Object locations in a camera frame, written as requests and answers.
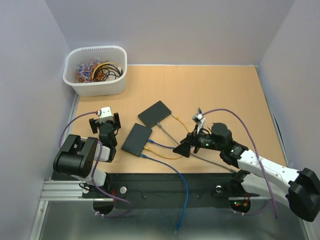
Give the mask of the black network switch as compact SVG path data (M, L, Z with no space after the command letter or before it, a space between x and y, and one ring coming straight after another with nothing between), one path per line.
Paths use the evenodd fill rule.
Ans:
M147 128L152 128L171 114L171 110L161 100L159 100L158 102L141 112L138 115L138 119Z
M135 157L139 157L148 142L153 130L135 123L125 139L121 149Z

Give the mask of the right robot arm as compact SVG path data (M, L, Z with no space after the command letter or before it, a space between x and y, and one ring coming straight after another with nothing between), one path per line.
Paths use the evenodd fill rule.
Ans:
M244 192L270 198L287 206L296 216L313 222L320 212L320 179L309 169L289 168L264 157L233 140L232 132L223 123L214 123L210 131L189 132L173 152L190 157L191 149L219 151L220 158L238 168L230 182L231 192Z

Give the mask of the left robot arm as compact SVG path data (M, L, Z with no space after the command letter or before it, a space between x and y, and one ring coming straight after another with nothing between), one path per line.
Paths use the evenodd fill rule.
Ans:
M53 171L77 178L94 186L94 191L100 197L111 193L110 179L107 173L94 167L97 160L111 163L116 155L118 145L116 136L121 128L119 114L110 109L88 112L96 114L98 119L89 119L91 130L98 137L81 138L69 134L64 142L59 142L59 151L53 161Z

